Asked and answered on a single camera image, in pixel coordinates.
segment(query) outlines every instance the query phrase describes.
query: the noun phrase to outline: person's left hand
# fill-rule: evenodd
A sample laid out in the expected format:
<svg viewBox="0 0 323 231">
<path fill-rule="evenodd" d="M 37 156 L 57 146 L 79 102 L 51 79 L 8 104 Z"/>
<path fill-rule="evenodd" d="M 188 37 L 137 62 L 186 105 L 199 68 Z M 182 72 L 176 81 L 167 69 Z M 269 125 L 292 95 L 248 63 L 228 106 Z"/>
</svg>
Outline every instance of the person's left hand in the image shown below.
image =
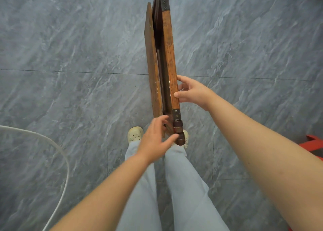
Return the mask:
<svg viewBox="0 0 323 231">
<path fill-rule="evenodd" d="M 162 142 L 162 130 L 165 130 L 164 123 L 167 118 L 168 115 L 162 115 L 152 119 L 138 146 L 137 155 L 143 156 L 148 164 L 162 157 L 179 136 L 173 134 L 165 142 Z"/>
</svg>

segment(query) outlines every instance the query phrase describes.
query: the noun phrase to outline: foot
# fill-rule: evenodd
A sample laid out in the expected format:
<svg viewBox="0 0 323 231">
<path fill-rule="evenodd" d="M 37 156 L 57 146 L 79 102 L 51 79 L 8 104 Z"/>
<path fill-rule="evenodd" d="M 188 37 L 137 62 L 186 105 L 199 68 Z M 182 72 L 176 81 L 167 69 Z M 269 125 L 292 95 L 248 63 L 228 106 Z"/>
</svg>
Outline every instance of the foot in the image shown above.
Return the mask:
<svg viewBox="0 0 323 231">
<path fill-rule="evenodd" d="M 183 130 L 183 132 L 184 132 L 184 137 L 185 137 L 185 144 L 183 145 L 183 147 L 184 147 L 185 149 L 187 149 L 187 145 L 188 145 L 188 138 L 189 138 L 189 136 L 188 136 L 188 132 L 187 132 L 186 130 Z"/>
<path fill-rule="evenodd" d="M 140 126 L 135 126 L 128 131 L 128 143 L 140 141 L 142 136 L 143 129 Z"/>
</svg>

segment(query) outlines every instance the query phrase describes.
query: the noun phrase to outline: white cable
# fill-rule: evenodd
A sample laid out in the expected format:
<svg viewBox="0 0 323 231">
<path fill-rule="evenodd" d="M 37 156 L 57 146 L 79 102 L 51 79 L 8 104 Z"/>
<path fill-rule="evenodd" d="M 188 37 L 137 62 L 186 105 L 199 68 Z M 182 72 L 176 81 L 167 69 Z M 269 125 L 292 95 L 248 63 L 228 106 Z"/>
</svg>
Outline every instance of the white cable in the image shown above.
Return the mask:
<svg viewBox="0 0 323 231">
<path fill-rule="evenodd" d="M 43 231 L 45 231 L 49 225 L 49 223 L 51 222 L 51 220 L 53 219 L 57 209 L 59 208 L 61 202 L 62 202 L 62 199 L 64 197 L 64 194 L 65 194 L 65 191 L 66 191 L 66 187 L 67 187 L 67 182 L 68 182 L 68 178 L 69 178 L 69 163 L 68 163 L 68 160 L 67 160 L 67 156 L 66 154 L 64 153 L 64 151 L 62 150 L 62 148 L 60 146 L 58 146 L 53 140 L 51 140 L 50 138 L 42 135 L 42 134 L 39 134 L 39 133 L 36 133 L 36 132 L 33 132 L 33 131 L 27 131 L 27 130 L 23 130 L 23 129 L 18 129 L 18 128 L 14 128 L 14 127 L 9 127 L 9 126 L 1 126 L 0 125 L 0 129 L 4 129 L 4 130 L 7 130 L 7 131 L 18 131 L 18 132 L 22 132 L 22 133 L 26 133 L 26 134 L 30 134 L 30 135 L 34 135 L 38 138 L 42 138 L 42 139 L 45 139 L 47 142 L 49 142 L 51 145 L 53 145 L 61 154 L 62 156 L 64 157 L 64 160 L 66 161 L 66 165 L 67 165 L 67 176 L 66 176 L 66 183 L 65 183 L 65 186 L 64 186 L 64 189 L 63 189 L 63 192 L 62 192 L 62 196 L 59 200 L 59 203 L 57 204 L 53 214 L 51 215 L 50 219 L 48 220 L 48 222 L 46 223 Z"/>
</svg>

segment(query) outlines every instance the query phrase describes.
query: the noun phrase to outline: pant leg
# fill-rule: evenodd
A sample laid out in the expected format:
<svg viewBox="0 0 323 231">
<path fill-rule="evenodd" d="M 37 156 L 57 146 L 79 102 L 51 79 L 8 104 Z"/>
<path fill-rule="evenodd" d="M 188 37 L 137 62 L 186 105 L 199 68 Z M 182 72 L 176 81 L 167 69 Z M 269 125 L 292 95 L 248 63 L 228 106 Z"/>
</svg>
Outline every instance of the pant leg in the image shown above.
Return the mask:
<svg viewBox="0 0 323 231">
<path fill-rule="evenodd" d="M 209 187 L 186 158 L 183 147 L 173 145 L 166 152 L 165 173 L 172 195 L 175 231 L 229 231 L 208 196 Z"/>
<path fill-rule="evenodd" d="M 136 153 L 139 143 L 135 141 L 129 144 L 125 160 Z M 131 193 L 117 231 L 162 231 L 154 164 L 149 165 Z"/>
</svg>

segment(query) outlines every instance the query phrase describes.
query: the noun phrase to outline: folding wooden stool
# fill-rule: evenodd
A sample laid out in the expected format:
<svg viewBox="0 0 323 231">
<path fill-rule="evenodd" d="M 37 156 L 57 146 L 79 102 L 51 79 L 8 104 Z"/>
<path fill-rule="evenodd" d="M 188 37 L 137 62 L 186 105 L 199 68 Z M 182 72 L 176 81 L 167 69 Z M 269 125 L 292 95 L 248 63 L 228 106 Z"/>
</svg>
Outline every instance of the folding wooden stool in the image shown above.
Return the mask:
<svg viewBox="0 0 323 231">
<path fill-rule="evenodd" d="M 153 115 L 168 115 L 166 133 L 178 133 L 176 144 L 184 145 L 169 0 L 154 0 L 152 8 L 148 2 L 145 43 Z"/>
</svg>

